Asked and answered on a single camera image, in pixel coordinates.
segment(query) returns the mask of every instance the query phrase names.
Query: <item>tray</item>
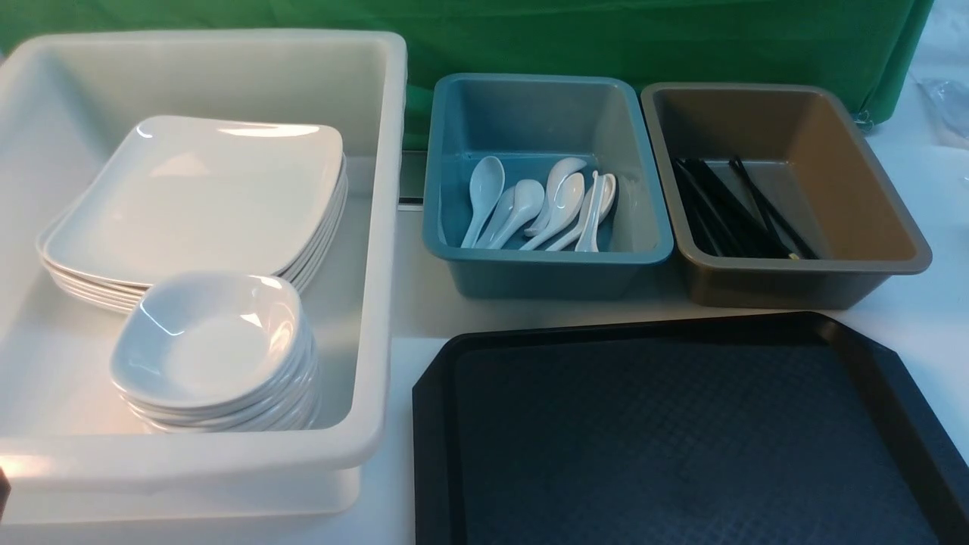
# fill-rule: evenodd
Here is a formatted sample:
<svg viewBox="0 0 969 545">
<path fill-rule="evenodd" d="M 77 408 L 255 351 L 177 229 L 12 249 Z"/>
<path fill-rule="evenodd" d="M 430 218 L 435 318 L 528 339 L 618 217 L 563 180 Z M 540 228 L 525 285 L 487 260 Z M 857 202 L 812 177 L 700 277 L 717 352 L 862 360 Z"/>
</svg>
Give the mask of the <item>tray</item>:
<svg viewBox="0 0 969 545">
<path fill-rule="evenodd" d="M 969 543 L 904 365 L 820 314 L 456 337 L 413 401 L 419 545 Z"/>
</svg>

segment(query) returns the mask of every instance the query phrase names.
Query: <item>green cloth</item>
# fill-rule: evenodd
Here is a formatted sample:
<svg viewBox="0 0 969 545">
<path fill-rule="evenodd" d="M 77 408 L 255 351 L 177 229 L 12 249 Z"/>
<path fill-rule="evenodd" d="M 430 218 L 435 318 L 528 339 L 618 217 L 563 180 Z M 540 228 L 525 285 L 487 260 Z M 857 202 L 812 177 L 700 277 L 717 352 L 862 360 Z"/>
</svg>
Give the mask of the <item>green cloth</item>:
<svg viewBox="0 0 969 545">
<path fill-rule="evenodd" d="M 148 28 L 390 30 L 407 40 L 405 147 L 426 144 L 454 72 L 819 85 L 891 116 L 932 0 L 0 0 L 0 48 Z"/>
</svg>

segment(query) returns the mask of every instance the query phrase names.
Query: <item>stack of bowls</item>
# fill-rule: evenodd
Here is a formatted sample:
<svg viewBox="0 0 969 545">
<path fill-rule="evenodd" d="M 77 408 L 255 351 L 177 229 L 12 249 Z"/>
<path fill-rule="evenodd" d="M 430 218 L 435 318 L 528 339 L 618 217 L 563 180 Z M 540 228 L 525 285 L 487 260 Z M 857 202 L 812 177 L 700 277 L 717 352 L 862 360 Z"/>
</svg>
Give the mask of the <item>stack of bowls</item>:
<svg viewBox="0 0 969 545">
<path fill-rule="evenodd" d="M 111 380 L 151 433 L 311 428 L 316 340 L 276 277 L 190 272 L 149 289 L 125 322 Z"/>
</svg>

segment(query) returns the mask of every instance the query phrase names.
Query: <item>table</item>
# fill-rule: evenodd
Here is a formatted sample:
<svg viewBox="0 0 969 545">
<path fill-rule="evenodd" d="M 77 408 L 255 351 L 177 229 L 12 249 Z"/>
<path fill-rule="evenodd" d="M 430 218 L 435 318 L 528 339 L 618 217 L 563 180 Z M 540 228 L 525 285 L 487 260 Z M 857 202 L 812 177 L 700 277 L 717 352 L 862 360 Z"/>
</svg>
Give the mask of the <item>table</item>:
<svg viewBox="0 0 969 545">
<path fill-rule="evenodd" d="M 969 80 L 969 64 L 915 68 Z M 928 272 L 889 280 L 856 307 L 831 315 L 899 353 L 955 446 L 969 459 L 969 145 L 930 115 L 912 79 L 894 117 L 869 142 L 935 259 Z M 419 207 L 398 211 L 391 393 L 386 435 L 363 467 L 360 498 L 337 516 L 154 521 L 0 529 L 5 545 L 374 544 L 414 542 L 410 390 L 444 342 L 475 331 L 739 314 L 686 300 L 669 267 L 634 300 L 605 304 L 486 302 L 461 298 L 443 262 L 423 249 Z"/>
</svg>

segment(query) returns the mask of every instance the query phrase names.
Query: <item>spoon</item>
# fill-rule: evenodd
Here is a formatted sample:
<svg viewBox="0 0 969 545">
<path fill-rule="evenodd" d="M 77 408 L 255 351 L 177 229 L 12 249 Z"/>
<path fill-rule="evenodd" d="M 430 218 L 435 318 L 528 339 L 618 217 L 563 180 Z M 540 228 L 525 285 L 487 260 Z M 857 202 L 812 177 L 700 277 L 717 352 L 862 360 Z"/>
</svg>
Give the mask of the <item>spoon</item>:
<svg viewBox="0 0 969 545">
<path fill-rule="evenodd" d="M 526 237 L 538 235 L 548 225 L 551 205 L 555 201 L 555 195 L 558 193 L 558 189 L 562 187 L 565 178 L 584 169 L 585 165 L 585 161 L 576 157 L 566 157 L 558 163 L 555 163 L 555 166 L 551 168 L 551 172 L 548 173 L 548 180 L 546 181 L 546 203 L 542 206 L 542 212 L 539 213 L 539 217 L 535 220 L 535 223 L 528 226 L 528 229 L 525 229 Z"/>
<path fill-rule="evenodd" d="M 508 221 L 508 218 L 512 215 L 512 208 L 515 207 L 515 188 L 509 187 L 501 194 L 501 198 L 498 199 L 498 204 L 494 206 L 494 212 L 491 213 L 491 219 L 487 220 L 487 227 L 484 228 L 484 233 L 475 242 L 476 248 L 484 248 L 489 242 L 494 240 L 494 236 L 498 234 L 498 230 L 501 229 L 502 225 Z"/>
<path fill-rule="evenodd" d="M 599 218 L 602 210 L 603 199 L 606 187 L 609 186 L 609 177 L 612 175 L 599 176 L 599 171 L 592 173 L 592 203 L 589 205 L 591 212 L 585 218 L 585 225 L 582 227 L 582 234 L 578 236 L 576 242 L 576 252 L 597 252 L 599 244 L 597 235 L 599 233 Z"/>
<path fill-rule="evenodd" d="M 462 248 L 470 248 L 478 241 L 487 217 L 498 204 L 505 190 L 505 167 L 494 155 L 488 155 L 475 166 L 471 173 L 468 192 L 471 194 L 471 225 L 461 242 Z"/>
<path fill-rule="evenodd" d="M 615 199 L 615 176 L 607 175 L 606 178 L 607 183 L 606 192 L 603 194 L 603 205 L 599 207 L 599 223 L 602 223 L 606 219 L 606 216 L 609 215 L 609 211 L 612 209 L 612 201 Z M 585 198 L 582 200 L 582 210 L 578 212 L 578 223 L 576 223 L 576 226 L 546 248 L 547 251 L 559 251 L 578 240 L 578 236 L 582 234 L 582 227 L 585 226 L 585 220 L 589 216 L 589 206 L 591 203 L 592 192 L 590 191 L 585 194 Z"/>
<path fill-rule="evenodd" d="M 518 229 L 535 219 L 545 202 L 545 188 L 536 179 L 524 179 L 515 185 L 515 207 L 494 240 L 487 246 L 496 250 L 505 245 Z"/>
<path fill-rule="evenodd" d="M 572 223 L 578 215 L 578 209 L 582 207 L 584 194 L 585 177 L 582 173 L 574 173 L 565 178 L 562 187 L 555 194 L 555 202 L 551 204 L 548 225 L 534 239 L 526 242 L 521 249 L 534 250 Z"/>
</svg>

